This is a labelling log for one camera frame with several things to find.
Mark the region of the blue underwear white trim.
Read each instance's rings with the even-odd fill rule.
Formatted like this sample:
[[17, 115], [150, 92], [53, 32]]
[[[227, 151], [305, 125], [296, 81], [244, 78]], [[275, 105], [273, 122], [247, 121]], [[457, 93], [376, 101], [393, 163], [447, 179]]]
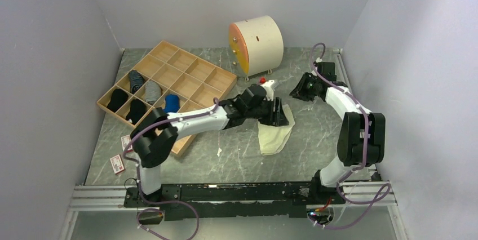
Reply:
[[178, 95], [168, 94], [165, 96], [165, 105], [163, 111], [165, 113], [177, 113], [180, 109], [180, 98]]

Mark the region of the cream cloth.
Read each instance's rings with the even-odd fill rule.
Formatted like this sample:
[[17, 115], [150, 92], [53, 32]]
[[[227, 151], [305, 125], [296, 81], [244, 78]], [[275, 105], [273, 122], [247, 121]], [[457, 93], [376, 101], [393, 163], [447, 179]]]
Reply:
[[273, 127], [258, 122], [258, 139], [261, 155], [274, 155], [283, 150], [287, 143], [295, 120], [288, 104], [283, 105], [287, 126]]

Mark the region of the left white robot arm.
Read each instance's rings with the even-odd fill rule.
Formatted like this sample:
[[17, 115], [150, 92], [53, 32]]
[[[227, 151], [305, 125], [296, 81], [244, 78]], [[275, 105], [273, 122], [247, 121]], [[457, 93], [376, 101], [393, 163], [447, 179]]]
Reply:
[[259, 123], [283, 127], [289, 124], [280, 97], [274, 96], [273, 81], [262, 85], [253, 84], [237, 96], [218, 100], [213, 105], [182, 113], [166, 113], [153, 109], [130, 134], [128, 146], [136, 158], [139, 199], [146, 206], [155, 206], [161, 199], [161, 164], [167, 160], [174, 144], [187, 136], [208, 131], [220, 131], [237, 127], [247, 119]]

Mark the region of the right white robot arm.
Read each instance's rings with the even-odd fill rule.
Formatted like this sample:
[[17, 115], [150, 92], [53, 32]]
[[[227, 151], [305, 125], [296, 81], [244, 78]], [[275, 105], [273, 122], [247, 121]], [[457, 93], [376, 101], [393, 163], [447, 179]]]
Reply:
[[344, 82], [337, 80], [335, 64], [313, 62], [312, 72], [304, 73], [290, 96], [302, 101], [319, 97], [331, 106], [342, 120], [337, 154], [318, 171], [320, 182], [310, 187], [311, 199], [324, 203], [331, 188], [353, 173], [380, 163], [385, 152], [386, 118], [365, 108]]

